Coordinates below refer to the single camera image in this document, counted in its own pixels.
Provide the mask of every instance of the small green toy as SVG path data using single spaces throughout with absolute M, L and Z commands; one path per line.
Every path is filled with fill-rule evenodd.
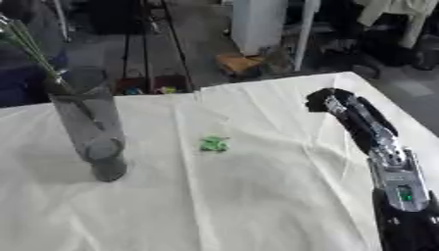
M 228 137 L 208 136 L 201 139 L 201 151 L 225 152 L 228 150 L 225 142 Z

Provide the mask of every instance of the clear glass vase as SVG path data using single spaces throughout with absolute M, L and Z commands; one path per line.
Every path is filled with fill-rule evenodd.
M 77 154 L 90 163 L 98 180 L 119 179 L 126 173 L 124 135 L 104 72 L 79 68 L 63 77 L 74 94 L 54 85 L 47 89 Z

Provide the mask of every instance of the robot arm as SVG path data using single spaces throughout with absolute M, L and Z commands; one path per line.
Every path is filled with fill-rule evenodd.
M 439 250 L 439 206 L 425 187 L 415 153 L 365 98 L 335 88 L 308 96 L 311 112 L 333 115 L 367 155 L 372 200 L 384 251 Z

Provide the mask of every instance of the chair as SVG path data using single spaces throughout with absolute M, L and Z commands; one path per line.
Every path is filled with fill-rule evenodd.
M 350 41 L 346 47 L 327 49 L 317 62 L 319 70 L 353 71 L 363 67 L 372 71 L 371 77 L 380 78 L 381 70 L 370 56 L 385 65 L 402 66 L 410 61 L 411 50 L 400 47 L 407 24 L 406 15 L 382 15 L 373 27 L 357 22 L 363 6 L 352 0 L 326 0 L 320 14 L 335 30 L 335 39 Z

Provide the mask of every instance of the white tablecloth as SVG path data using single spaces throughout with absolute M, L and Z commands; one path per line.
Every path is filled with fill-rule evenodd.
M 52 105 L 5 109 L 0 250 L 379 250 L 366 156 L 304 105 L 328 86 L 386 115 L 439 193 L 439 140 L 353 74 L 118 98 L 129 170 L 113 183 L 93 180 Z M 212 134 L 230 149 L 200 152 Z

